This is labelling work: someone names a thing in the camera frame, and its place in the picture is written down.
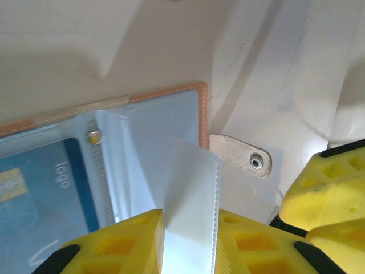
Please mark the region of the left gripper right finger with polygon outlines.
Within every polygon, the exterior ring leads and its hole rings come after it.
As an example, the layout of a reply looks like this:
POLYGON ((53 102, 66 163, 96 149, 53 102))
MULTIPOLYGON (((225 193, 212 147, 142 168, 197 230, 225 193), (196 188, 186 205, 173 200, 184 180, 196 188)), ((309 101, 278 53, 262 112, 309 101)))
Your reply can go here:
POLYGON ((346 273, 303 237, 222 209, 218 274, 346 273))

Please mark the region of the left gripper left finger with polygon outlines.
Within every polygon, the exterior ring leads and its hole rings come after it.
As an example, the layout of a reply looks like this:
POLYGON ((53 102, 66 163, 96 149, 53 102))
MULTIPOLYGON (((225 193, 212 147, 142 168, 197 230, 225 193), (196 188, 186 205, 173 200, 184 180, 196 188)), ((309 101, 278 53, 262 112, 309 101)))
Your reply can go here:
POLYGON ((162 274, 164 240, 153 209, 69 241, 32 274, 162 274))

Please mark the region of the pink leather card holder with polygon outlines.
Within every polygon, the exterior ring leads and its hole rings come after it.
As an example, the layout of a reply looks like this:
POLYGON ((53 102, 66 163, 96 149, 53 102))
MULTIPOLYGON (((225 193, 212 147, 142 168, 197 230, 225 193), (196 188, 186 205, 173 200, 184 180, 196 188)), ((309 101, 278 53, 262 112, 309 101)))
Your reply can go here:
MULTIPOLYGON (((0 124, 0 158, 76 139, 99 229, 161 209, 162 274, 214 274, 221 162, 209 150, 207 93, 197 82, 0 124)), ((32 274, 68 242, 1 245, 0 274, 32 274)))

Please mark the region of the blue logo card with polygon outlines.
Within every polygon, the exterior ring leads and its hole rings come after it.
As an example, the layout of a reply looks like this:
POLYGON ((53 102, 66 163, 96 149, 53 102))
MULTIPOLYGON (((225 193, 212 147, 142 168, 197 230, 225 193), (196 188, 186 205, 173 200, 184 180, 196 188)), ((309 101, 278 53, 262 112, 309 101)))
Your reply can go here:
POLYGON ((0 246, 60 245, 99 227, 76 139, 0 158, 0 246))

